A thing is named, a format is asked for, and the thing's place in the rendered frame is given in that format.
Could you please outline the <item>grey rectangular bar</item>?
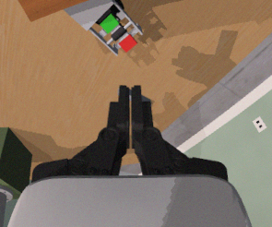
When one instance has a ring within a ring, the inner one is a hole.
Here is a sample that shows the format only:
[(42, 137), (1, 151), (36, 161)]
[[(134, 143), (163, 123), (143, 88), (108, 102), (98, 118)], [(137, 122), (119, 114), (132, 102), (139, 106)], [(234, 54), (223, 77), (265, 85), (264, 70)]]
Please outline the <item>grey rectangular bar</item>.
[[(131, 90), (129, 90), (129, 100), (131, 101)], [(142, 95), (142, 102), (151, 102), (151, 99)]]

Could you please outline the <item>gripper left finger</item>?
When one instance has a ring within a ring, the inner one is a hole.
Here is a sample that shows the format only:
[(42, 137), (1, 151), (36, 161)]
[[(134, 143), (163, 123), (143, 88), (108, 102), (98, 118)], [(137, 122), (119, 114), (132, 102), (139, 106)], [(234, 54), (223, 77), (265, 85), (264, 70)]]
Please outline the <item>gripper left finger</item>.
[(130, 149), (129, 87), (120, 85), (118, 102), (110, 102), (107, 127), (100, 131), (97, 140), (70, 160), (38, 164), (31, 182), (60, 175), (119, 175), (127, 149)]

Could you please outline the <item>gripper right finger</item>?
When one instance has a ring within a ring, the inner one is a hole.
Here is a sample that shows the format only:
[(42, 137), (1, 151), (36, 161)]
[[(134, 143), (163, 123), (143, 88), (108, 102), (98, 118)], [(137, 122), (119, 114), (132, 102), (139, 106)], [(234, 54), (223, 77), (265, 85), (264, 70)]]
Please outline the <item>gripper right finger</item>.
[(223, 163), (188, 158), (162, 138), (153, 125), (151, 102), (142, 102), (141, 85), (131, 87), (131, 127), (132, 149), (139, 157), (142, 175), (209, 174), (228, 181)]

